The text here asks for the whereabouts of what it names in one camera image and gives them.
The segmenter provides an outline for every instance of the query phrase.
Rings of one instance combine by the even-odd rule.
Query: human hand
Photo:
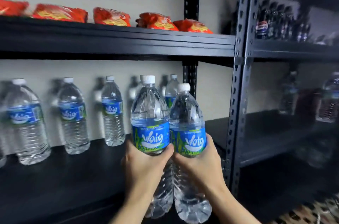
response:
[[[126,141],[122,165],[125,169],[127,201],[142,201],[148,207],[173,151],[173,145],[169,144],[162,154],[150,156],[139,151],[130,140]]]
[[[206,148],[195,158],[186,158],[179,153],[173,154],[174,162],[181,166],[205,194],[207,199],[228,190],[221,169],[220,156],[212,137],[206,133]]]

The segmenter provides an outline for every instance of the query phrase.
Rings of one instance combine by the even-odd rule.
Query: hand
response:
[[[173,160],[184,168],[199,190],[210,200],[211,196],[227,189],[221,169],[220,156],[212,137],[206,133],[206,148],[195,158],[186,158],[175,152]]]
[[[139,151],[130,140],[127,140],[126,154],[122,159],[125,168],[127,201],[134,203],[143,201],[148,207],[173,151],[173,145],[169,144],[162,154],[150,156]]]

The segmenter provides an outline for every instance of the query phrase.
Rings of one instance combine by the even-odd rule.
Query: white bottle cap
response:
[[[114,76],[106,76],[106,81],[114,81]]]
[[[155,84],[155,76],[143,75],[144,84]]]
[[[14,85],[23,86],[26,85],[26,80],[24,78],[15,78],[12,80]]]
[[[190,88],[191,88],[191,86],[189,85],[189,83],[183,83],[183,84],[178,85],[179,92],[189,91]]]
[[[144,82],[145,76],[147,76],[147,75],[140,75],[140,81],[141,81],[142,83]]]
[[[68,84],[72,84],[74,79],[72,77],[64,77],[63,81]]]

